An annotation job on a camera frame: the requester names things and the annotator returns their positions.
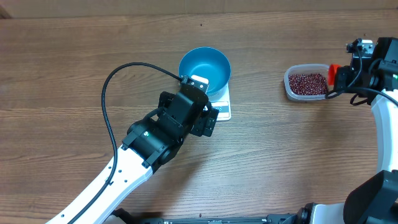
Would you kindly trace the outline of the orange measuring scoop blue handle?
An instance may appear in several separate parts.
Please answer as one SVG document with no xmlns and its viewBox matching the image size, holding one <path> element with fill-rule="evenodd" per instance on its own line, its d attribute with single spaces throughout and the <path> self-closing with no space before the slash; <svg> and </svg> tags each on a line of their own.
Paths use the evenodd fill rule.
<svg viewBox="0 0 398 224">
<path fill-rule="evenodd" d="M 341 65 L 334 64 L 334 63 L 329 66 L 329 69 L 328 69 L 328 85 L 329 86 L 332 86 L 335 84 L 335 77 L 336 77 L 337 71 L 340 67 L 341 67 Z"/>
</svg>

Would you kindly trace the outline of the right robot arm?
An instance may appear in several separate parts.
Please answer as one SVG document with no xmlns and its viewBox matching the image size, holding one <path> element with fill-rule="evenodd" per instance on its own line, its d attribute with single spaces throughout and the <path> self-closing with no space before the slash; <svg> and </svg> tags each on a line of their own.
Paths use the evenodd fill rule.
<svg viewBox="0 0 398 224">
<path fill-rule="evenodd" d="M 346 44 L 352 54 L 347 66 L 328 66 L 333 89 L 321 95 L 298 95 L 289 78 L 308 71 L 309 64 L 290 67 L 285 89 L 292 101 L 330 100 L 343 93 L 351 105 L 367 104 L 376 123 L 376 174 L 354 189 L 343 203 L 308 203 L 295 215 L 282 215 L 278 223 L 397 223 L 397 39 L 380 37 L 376 42 L 358 38 Z"/>
</svg>

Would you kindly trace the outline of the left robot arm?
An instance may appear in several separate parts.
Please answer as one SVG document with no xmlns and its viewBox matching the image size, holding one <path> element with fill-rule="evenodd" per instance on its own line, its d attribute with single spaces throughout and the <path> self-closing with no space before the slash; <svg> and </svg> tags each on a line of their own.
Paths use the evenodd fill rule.
<svg viewBox="0 0 398 224">
<path fill-rule="evenodd" d="M 104 223 L 118 205 L 160 166 L 172 160 L 187 135 L 211 136 L 218 110 L 208 86 L 183 82 L 176 94 L 162 92 L 159 106 L 133 123 L 113 158 L 50 223 Z"/>
</svg>

